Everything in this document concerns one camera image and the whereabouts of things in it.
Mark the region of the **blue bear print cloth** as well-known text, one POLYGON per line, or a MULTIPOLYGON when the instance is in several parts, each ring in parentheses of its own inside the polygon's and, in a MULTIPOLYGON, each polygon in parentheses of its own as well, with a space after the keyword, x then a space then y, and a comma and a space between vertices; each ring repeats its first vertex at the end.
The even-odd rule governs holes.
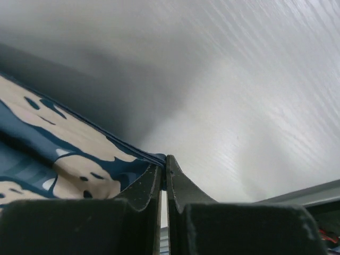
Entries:
POLYGON ((16 200, 111 199, 165 156, 137 149, 1 77, 1 207, 16 200))

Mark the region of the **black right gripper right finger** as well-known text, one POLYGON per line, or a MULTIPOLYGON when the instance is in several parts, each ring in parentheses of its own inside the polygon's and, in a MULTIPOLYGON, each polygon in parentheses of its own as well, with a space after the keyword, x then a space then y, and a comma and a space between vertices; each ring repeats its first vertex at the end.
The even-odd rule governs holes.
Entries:
POLYGON ((219 203, 167 156, 170 254, 326 254, 306 209, 265 203, 219 203))

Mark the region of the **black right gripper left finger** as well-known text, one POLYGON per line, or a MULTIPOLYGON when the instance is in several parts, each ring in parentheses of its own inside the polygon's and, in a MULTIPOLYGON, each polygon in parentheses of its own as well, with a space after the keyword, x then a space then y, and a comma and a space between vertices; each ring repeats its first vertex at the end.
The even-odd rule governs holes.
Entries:
POLYGON ((19 200, 1 213, 1 254, 159 254, 162 170, 111 199, 19 200))

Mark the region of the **aluminium mounting rail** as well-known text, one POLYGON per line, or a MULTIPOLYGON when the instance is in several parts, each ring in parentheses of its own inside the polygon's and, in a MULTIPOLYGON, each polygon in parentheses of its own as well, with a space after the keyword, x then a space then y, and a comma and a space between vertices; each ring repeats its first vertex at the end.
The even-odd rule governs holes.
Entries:
POLYGON ((318 206, 339 201, 339 180, 311 186, 277 197, 253 202, 254 205, 318 206))

